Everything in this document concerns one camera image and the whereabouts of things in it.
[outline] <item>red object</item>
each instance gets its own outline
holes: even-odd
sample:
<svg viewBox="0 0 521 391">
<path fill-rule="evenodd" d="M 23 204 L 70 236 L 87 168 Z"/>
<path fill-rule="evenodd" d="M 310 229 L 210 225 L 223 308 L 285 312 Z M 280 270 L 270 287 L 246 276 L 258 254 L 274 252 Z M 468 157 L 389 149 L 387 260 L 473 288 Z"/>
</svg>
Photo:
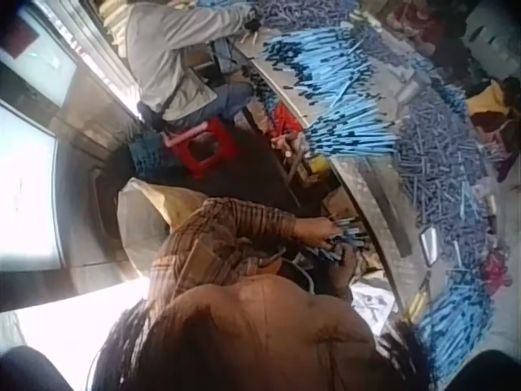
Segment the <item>red object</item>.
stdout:
<svg viewBox="0 0 521 391">
<path fill-rule="evenodd" d="M 295 119 L 293 114 L 291 114 L 282 102 L 278 103 L 273 116 L 274 128 L 270 132 L 272 138 L 288 133 L 299 133 L 303 130 L 302 125 Z"/>
<path fill-rule="evenodd" d="M 496 250 L 493 250 L 484 264 L 481 266 L 481 275 L 485 281 L 485 288 L 490 296 L 496 294 L 500 287 L 509 287 L 513 280 L 507 274 L 505 257 Z"/>
<path fill-rule="evenodd" d="M 191 141 L 205 132 L 213 134 L 219 144 L 219 150 L 213 156 L 199 161 L 192 155 L 189 146 Z M 226 131 L 224 124 L 217 118 L 187 130 L 183 134 L 166 139 L 165 145 L 181 159 L 194 178 L 202 178 L 209 169 L 220 161 L 232 160 L 237 156 L 234 140 Z"/>
</svg>

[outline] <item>jeans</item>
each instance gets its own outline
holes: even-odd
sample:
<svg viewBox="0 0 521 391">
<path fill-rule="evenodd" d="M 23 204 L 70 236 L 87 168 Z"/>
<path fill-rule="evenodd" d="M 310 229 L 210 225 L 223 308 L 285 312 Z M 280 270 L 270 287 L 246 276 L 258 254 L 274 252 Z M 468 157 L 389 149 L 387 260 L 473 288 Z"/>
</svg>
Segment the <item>jeans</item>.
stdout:
<svg viewBox="0 0 521 391">
<path fill-rule="evenodd" d="M 170 121 L 169 124 L 177 128 L 187 129 L 216 116 L 223 120 L 232 121 L 235 114 L 245 108 L 253 96 L 252 86 L 242 82 L 218 86 L 213 92 L 217 94 L 217 97 L 212 102 L 183 118 Z"/>
</svg>

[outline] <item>white paper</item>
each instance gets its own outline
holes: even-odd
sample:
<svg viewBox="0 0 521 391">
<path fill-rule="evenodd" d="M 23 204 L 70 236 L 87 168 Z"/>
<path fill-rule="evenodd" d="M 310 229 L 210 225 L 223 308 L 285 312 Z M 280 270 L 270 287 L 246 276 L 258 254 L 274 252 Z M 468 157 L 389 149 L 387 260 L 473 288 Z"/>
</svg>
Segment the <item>white paper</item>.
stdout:
<svg viewBox="0 0 521 391">
<path fill-rule="evenodd" d="M 354 310 L 369 324 L 373 334 L 379 336 L 394 306 L 394 295 L 365 283 L 354 283 L 351 292 Z"/>
</svg>

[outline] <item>pile of blue pens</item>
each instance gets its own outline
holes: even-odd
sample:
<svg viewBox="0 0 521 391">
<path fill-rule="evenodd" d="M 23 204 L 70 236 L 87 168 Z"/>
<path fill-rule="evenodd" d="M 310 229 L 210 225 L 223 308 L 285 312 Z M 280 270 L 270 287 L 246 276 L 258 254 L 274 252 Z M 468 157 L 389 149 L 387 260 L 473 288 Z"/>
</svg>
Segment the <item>pile of blue pens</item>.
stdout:
<svg viewBox="0 0 521 391">
<path fill-rule="evenodd" d="M 418 325 L 438 381 L 446 384 L 491 326 L 493 304 L 483 286 L 451 283 Z"/>
<path fill-rule="evenodd" d="M 304 130 L 309 150 L 324 156 L 381 156 L 394 152 L 397 136 L 377 116 L 376 102 L 346 101 Z"/>
<path fill-rule="evenodd" d="M 357 25 L 352 29 L 352 34 L 361 41 L 361 49 L 366 55 L 394 67 L 411 67 L 414 70 L 426 72 L 431 78 L 432 88 L 451 110 L 461 118 L 467 117 L 465 91 L 442 81 L 439 69 L 429 59 L 421 55 L 398 55 L 385 44 L 380 33 L 367 23 Z"/>
<path fill-rule="evenodd" d="M 445 83 L 439 74 L 440 70 L 429 59 L 420 56 L 410 56 L 407 61 L 413 69 L 426 72 L 431 77 L 432 88 L 449 105 L 453 112 L 463 119 L 468 118 L 466 95 L 463 88 Z"/>
<path fill-rule="evenodd" d="M 347 90 L 366 94 L 363 86 L 373 74 L 367 57 L 349 31 L 342 28 L 310 29 L 286 33 L 265 42 L 262 58 L 275 70 L 290 70 L 298 90 L 312 105 L 335 105 Z"/>
<path fill-rule="evenodd" d="M 405 56 L 398 55 L 383 42 L 382 35 L 369 24 L 359 24 L 352 29 L 352 34 L 361 41 L 361 48 L 366 55 L 390 64 L 393 67 L 407 66 Z"/>
<path fill-rule="evenodd" d="M 282 32 L 338 26 L 359 0 L 199 0 L 199 7 L 254 5 L 261 23 Z"/>
<path fill-rule="evenodd" d="M 367 92 L 373 67 L 347 29 L 311 29 L 286 33 L 265 43 L 262 57 L 274 69 L 292 71 L 298 90 L 310 105 L 326 107 L 304 130 L 312 153 L 325 156 L 378 156 L 393 151 L 396 136 L 388 131 Z"/>
<path fill-rule="evenodd" d="M 487 214 L 472 191 L 486 176 L 484 160 L 468 122 L 429 87 L 409 104 L 395 164 L 402 191 L 418 211 L 418 227 L 436 226 L 444 255 L 454 264 L 446 291 L 418 325 L 435 374 L 444 381 L 465 362 L 492 317 L 479 277 Z"/>
<path fill-rule="evenodd" d="M 354 225 L 358 221 L 358 217 L 336 220 L 335 225 L 342 228 L 343 234 L 329 239 L 332 249 L 308 248 L 308 250 L 318 259 L 327 261 L 332 265 L 343 265 L 345 251 L 343 244 L 348 244 L 359 251 L 367 249 L 369 244 L 368 235 L 360 227 Z"/>
<path fill-rule="evenodd" d="M 396 170 L 402 191 L 418 210 L 417 226 L 438 226 L 447 245 L 467 234 L 476 240 L 486 231 L 486 211 L 471 190 L 486 169 L 471 131 L 428 88 L 411 101 L 396 143 Z"/>
</svg>

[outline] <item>bright light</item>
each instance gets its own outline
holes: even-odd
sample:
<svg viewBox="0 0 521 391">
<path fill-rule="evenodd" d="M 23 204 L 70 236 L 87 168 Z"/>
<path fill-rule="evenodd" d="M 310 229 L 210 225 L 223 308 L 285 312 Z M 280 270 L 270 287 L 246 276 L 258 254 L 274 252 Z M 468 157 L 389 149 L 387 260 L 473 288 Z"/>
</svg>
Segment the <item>bright light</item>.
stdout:
<svg viewBox="0 0 521 391">
<path fill-rule="evenodd" d="M 4 263 L 9 257 L 19 263 L 22 257 L 28 257 L 27 262 L 31 257 L 57 261 L 52 209 L 55 145 L 55 138 L 0 107 L 2 271 L 11 269 Z"/>
<path fill-rule="evenodd" d="M 63 301 L 17 310 L 27 345 L 45 354 L 75 390 L 121 313 L 144 298 L 148 278 Z"/>
</svg>

